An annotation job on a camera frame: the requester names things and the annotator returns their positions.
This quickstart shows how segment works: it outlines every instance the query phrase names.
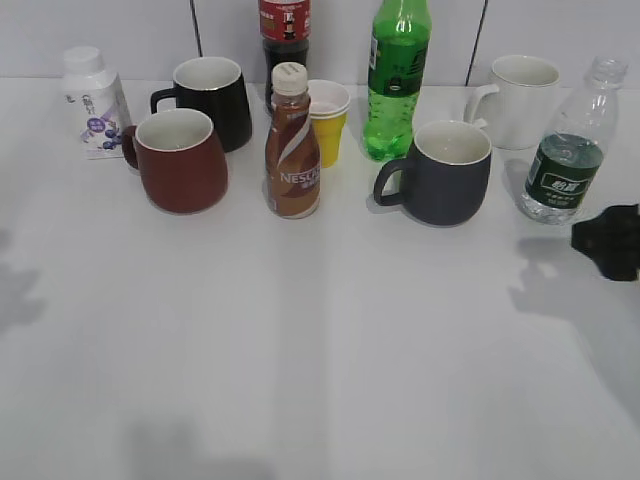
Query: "bottle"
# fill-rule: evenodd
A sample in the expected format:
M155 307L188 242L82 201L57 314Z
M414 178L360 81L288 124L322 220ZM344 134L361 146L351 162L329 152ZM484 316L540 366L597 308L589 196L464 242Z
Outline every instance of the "bottle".
M320 147L307 92L307 70L294 62L273 69L275 111L265 149L271 209L284 218L311 215L320 201Z
M409 150L430 37L426 0L383 1L373 21L363 140L373 160L402 158Z
M88 159L122 156L122 133L131 116L120 77L107 70L100 50L75 47L64 52L62 79L74 135Z
M267 59L265 104L273 113L271 72L283 62L307 64L311 0L259 0L262 48Z
M576 214L613 140L626 73L626 63L597 57L584 86L560 106L525 182L520 207L526 215L562 225Z

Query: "white tiled wall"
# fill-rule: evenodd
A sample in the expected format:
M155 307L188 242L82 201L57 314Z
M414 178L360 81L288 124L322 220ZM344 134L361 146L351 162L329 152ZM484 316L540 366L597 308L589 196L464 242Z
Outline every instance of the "white tiled wall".
M382 0L312 0L313 77L366 83L371 22ZM261 82L258 0L194 0L205 55L238 61ZM425 84L463 85L485 0L429 0L433 35ZM471 77L484 83L498 56L548 58L576 85L599 53L628 59L640 88L640 0L489 0ZM190 0L0 0L0 76L57 76L65 48L103 49L124 78L171 78L197 55Z
M562 83L575 86L594 56L630 62L627 87L640 88L639 0L489 0L472 84L484 83L492 61L511 53L553 61Z
M124 78L170 78L197 55L189 0L0 0L0 76L61 75L62 52L82 44Z
M367 82L373 17L382 0L312 0L311 76L343 83ZM231 55L247 78L264 82L258 0L196 0L205 55ZM463 85L484 0L429 0L433 34L425 84Z
M371 23L381 0L312 0L314 77L366 83ZM425 83L464 84L484 0L430 0L434 31ZM205 55L238 61L264 81L258 0L196 0ZM189 0L0 0L0 76L56 76L65 48L103 49L123 78L170 79L197 54Z

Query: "green bottle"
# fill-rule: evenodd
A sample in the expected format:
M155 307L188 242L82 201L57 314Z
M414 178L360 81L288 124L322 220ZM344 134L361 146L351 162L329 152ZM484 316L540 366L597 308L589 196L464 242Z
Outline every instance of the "green bottle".
M402 158L411 146L430 37L427 0L382 2L373 21L364 128L364 146L373 160Z

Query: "brown mug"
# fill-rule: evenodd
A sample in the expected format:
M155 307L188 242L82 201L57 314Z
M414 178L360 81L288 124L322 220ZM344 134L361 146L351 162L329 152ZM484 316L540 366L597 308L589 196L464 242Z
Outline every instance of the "brown mug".
M180 108L156 113L122 136L125 159L149 198L174 213L194 213L227 191L227 162L211 119Z

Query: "yellow paper cup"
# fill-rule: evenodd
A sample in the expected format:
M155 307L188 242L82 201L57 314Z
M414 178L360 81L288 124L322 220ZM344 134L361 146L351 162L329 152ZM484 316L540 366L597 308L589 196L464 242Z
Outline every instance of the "yellow paper cup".
M314 118L313 130L320 144L320 156L322 157L322 168L331 167L338 160L340 154L340 139L342 129L347 122L347 112L335 118Z
M342 129L347 122L351 96L346 88L329 80L310 80L310 116L320 144L322 167L329 168L338 160Z

